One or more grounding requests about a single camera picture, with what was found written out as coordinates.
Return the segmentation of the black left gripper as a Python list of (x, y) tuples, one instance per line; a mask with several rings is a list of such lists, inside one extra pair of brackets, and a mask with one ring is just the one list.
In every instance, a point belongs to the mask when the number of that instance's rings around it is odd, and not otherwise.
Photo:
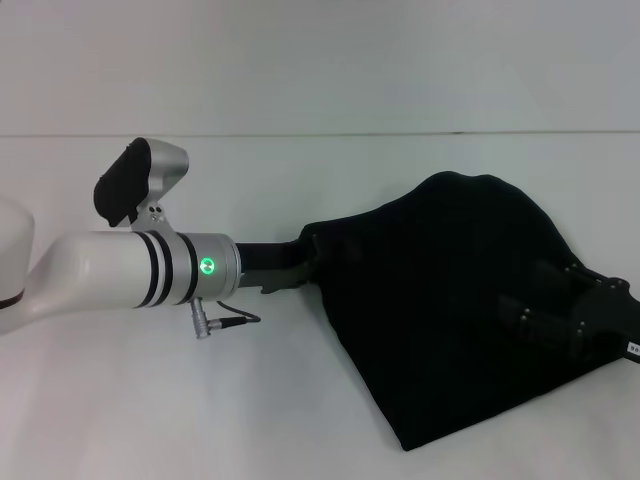
[(240, 288), (259, 287), (262, 294), (297, 289), (309, 283), (321, 259), (317, 237), (283, 243), (237, 243)]

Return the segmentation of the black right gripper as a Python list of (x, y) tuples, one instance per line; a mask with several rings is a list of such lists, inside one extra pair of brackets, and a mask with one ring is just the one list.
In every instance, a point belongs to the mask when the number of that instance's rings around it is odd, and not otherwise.
[(507, 295), (497, 303), (498, 319), (519, 340), (547, 349), (569, 349), (570, 357), (586, 360), (602, 335), (618, 340), (617, 355), (639, 360), (639, 301), (630, 284), (605, 277), (583, 265), (557, 266), (536, 260), (530, 273), (535, 300), (573, 300), (533, 306)]

